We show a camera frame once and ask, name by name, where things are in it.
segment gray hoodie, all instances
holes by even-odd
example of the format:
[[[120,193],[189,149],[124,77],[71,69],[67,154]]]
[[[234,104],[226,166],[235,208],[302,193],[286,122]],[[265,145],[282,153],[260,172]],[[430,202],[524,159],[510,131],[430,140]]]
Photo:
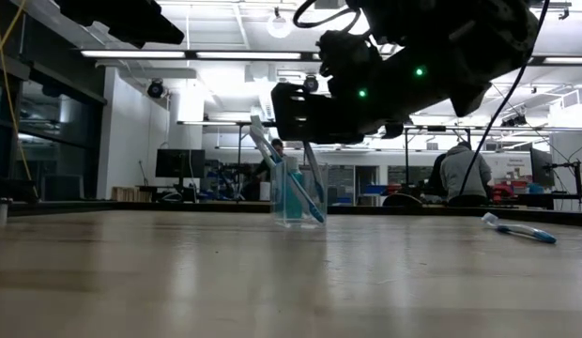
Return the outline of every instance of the gray hoodie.
[[[441,163],[441,182],[448,191],[448,200],[460,194],[462,181],[467,174],[468,165],[472,161],[474,151],[465,146],[455,146],[448,150],[448,155]],[[487,196],[483,184],[491,180],[491,168],[481,155],[472,165],[470,175],[468,175],[467,185],[464,188],[464,195]]]

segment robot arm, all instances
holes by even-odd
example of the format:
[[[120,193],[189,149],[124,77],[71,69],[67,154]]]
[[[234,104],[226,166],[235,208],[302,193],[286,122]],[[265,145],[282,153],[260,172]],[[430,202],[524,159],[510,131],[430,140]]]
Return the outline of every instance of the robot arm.
[[[308,0],[308,6],[314,0]],[[272,100],[277,128],[287,141],[358,143],[385,126],[403,131],[409,115],[450,99],[457,116],[479,108],[490,81],[521,67],[537,38],[537,18],[526,0],[351,0],[370,24],[362,36],[327,31],[316,45],[330,97],[302,86],[277,84]],[[294,22],[299,27],[302,6]],[[379,44],[403,46],[383,60]]]

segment table surface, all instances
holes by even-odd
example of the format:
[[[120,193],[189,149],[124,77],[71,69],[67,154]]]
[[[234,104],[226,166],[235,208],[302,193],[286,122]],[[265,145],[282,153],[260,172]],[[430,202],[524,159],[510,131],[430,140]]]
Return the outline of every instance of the table surface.
[[[0,229],[0,337],[582,337],[582,228],[106,211]]]

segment person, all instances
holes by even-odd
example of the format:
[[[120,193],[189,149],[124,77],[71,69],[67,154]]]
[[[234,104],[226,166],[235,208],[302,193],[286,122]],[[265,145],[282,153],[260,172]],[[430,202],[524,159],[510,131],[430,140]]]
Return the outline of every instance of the person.
[[[429,181],[427,182],[427,186],[429,187],[430,191],[437,196],[445,197],[448,195],[445,188],[443,188],[443,182],[441,181],[441,163],[445,160],[447,154],[441,154],[437,156],[435,159],[435,163],[433,164],[433,171],[429,176]]]
[[[272,147],[274,148],[274,150],[276,150],[276,152],[279,154],[279,156],[284,157],[283,154],[283,141],[281,141],[280,139],[273,139],[272,141],[270,141],[270,144],[272,145]],[[260,164],[257,166],[257,168],[255,169],[255,171],[253,171],[252,173],[252,178],[253,179],[257,179],[260,175],[266,173],[266,177],[264,179],[265,182],[270,182],[270,168],[268,167],[268,165],[266,164],[266,160],[262,160],[260,162]]]
[[[472,165],[464,192],[460,195],[462,183],[474,152],[468,142],[460,142],[451,148],[441,163],[441,181],[448,192],[450,207],[478,207],[487,204],[485,185],[491,180],[491,168],[481,155]]]

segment yellow cable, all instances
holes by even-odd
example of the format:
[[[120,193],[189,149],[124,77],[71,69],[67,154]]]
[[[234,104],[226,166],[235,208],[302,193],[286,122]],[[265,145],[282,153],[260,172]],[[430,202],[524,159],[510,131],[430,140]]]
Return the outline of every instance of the yellow cable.
[[[9,27],[8,27],[8,30],[6,31],[5,36],[3,38],[0,38],[0,53],[3,52],[3,46],[8,41],[8,38],[11,35],[11,31],[13,30],[13,27],[16,26],[18,19],[20,19],[20,16],[22,15],[22,12],[24,11],[25,4],[26,4],[26,0],[22,0],[22,2],[20,3],[20,7],[18,8],[18,12],[16,12],[16,16],[13,18],[13,20],[9,24]]]
[[[20,4],[20,9],[22,9],[24,7],[25,3],[26,3],[26,0],[23,0],[22,3]],[[8,94],[9,112],[11,114],[11,122],[13,124],[13,132],[14,132],[14,135],[16,137],[16,143],[18,145],[18,149],[20,150],[20,155],[22,156],[22,161],[24,164],[24,169],[26,171],[26,176],[28,177],[29,181],[32,181],[32,176],[30,175],[30,169],[28,168],[28,162],[26,161],[26,156],[24,155],[24,149],[22,147],[22,143],[20,142],[20,137],[19,137],[19,133],[18,133],[18,121],[16,119],[16,113],[15,113],[15,109],[13,107],[13,100],[11,99],[11,90],[9,89],[8,68],[6,67],[5,55],[3,54],[3,45],[5,44],[5,41],[7,41],[9,38],[9,34],[11,33],[11,28],[13,28],[13,24],[18,21],[18,16],[22,13],[22,11],[20,9],[18,10],[16,17],[12,21],[11,26],[8,28],[8,31],[6,32],[6,35],[4,38],[1,37],[1,27],[0,27],[0,41],[1,41],[1,43],[0,43],[0,55],[1,55],[1,66],[3,67],[3,77],[4,77],[4,80],[6,82],[6,93]],[[37,187],[33,186],[33,191],[35,192],[35,196],[38,199]]]

